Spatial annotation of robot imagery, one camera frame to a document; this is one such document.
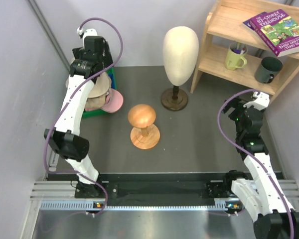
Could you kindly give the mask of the cream bucket hat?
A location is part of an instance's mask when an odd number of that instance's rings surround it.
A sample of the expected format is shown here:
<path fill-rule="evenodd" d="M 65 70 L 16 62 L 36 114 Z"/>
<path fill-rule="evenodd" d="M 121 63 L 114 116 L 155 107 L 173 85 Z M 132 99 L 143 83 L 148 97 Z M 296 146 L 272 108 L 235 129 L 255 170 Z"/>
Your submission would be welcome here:
<path fill-rule="evenodd" d="M 74 75 L 73 77 L 69 76 L 65 82 L 65 86 L 67 87 L 67 92 L 65 98 L 68 99 L 72 96 L 74 91 L 85 82 L 84 76 Z M 111 79 L 107 75 L 107 73 L 102 73 L 100 76 L 96 78 L 96 82 L 94 83 L 92 80 L 89 80 L 85 83 L 74 95 L 75 97 L 78 95 L 84 95 L 87 98 L 96 98 L 104 95 L 111 86 Z"/>

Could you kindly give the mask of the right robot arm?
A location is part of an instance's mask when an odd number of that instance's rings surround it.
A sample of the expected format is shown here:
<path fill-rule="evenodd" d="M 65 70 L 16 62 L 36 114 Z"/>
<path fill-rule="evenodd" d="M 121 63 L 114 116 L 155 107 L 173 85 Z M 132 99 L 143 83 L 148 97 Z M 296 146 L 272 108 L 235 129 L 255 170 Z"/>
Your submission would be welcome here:
<path fill-rule="evenodd" d="M 252 179 L 232 170 L 222 185 L 228 197 L 237 196 L 253 221 L 258 239 L 299 239 L 299 212 L 286 198 L 271 166 L 269 151 L 260 135 L 265 107 L 239 97 L 232 99 L 222 110 L 235 122 L 238 153 Z"/>

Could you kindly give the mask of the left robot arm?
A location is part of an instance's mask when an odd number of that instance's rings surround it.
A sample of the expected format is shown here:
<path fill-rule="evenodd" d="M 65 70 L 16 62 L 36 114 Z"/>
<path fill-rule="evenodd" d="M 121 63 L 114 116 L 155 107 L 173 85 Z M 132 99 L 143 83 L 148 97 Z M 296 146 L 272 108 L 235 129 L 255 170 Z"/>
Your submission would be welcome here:
<path fill-rule="evenodd" d="M 83 47 L 74 48 L 73 55 L 61 115 L 52 130 L 45 130 L 44 138 L 76 171 L 78 195 L 97 198 L 103 185 L 88 156 L 89 141 L 80 136 L 80 123 L 89 98 L 97 98 L 99 107 L 105 103 L 112 83 L 105 68 L 113 61 L 106 40 L 97 35 L 85 36 Z"/>

